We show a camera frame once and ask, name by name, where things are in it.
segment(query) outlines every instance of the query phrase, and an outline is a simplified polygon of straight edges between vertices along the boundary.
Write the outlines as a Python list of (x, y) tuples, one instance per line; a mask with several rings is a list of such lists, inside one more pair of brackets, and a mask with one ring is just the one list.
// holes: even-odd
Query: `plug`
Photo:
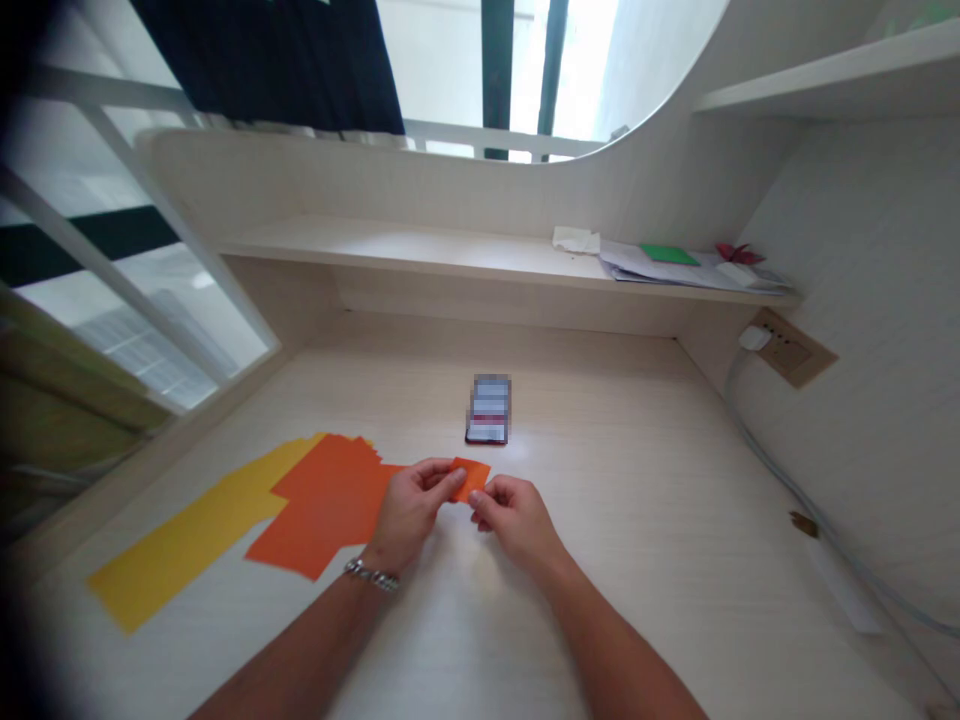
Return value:
[(757, 352), (759, 350), (763, 350), (763, 348), (766, 347), (766, 344), (770, 342), (770, 338), (772, 337), (773, 333), (766, 328), (750, 325), (746, 330), (740, 333), (740, 347), (742, 347), (744, 350)]

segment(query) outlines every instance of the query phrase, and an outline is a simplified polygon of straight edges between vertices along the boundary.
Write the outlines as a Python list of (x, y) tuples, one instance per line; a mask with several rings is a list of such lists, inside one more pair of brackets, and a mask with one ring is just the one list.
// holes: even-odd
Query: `green cloth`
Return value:
[(137, 378), (0, 289), (0, 452), (72, 472), (118, 458), (170, 418)]

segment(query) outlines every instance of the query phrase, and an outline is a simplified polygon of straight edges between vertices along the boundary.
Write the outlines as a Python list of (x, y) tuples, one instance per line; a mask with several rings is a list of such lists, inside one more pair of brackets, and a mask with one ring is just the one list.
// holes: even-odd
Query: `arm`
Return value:
[[(463, 484), (465, 472), (450, 473), (450, 462), (423, 460), (393, 476), (373, 539), (360, 555), (365, 567), (400, 577), (416, 559), (437, 511)], [(388, 600), (372, 583), (341, 575), (192, 720), (320, 717)]]
[(471, 518), (543, 592), (595, 717), (706, 720), (670, 666), (606, 601), (567, 552), (532, 483), (496, 476), (470, 494)]

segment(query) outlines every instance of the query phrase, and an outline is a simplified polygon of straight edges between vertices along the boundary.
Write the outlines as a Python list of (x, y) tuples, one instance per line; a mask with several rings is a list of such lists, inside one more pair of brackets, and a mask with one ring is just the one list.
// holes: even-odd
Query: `yellow paper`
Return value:
[(284, 443), (226, 475), (196, 502), (87, 578), (107, 612), (134, 632), (258, 522), (287, 501), (270, 489), (323, 439)]

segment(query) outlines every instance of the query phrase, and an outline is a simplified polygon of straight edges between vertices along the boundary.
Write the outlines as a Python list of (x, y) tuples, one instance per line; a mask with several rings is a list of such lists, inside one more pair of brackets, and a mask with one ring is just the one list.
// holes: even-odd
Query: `green paper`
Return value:
[(647, 257), (656, 262), (672, 262), (678, 265), (699, 265), (686, 250), (670, 247), (669, 245), (641, 245), (640, 248)]

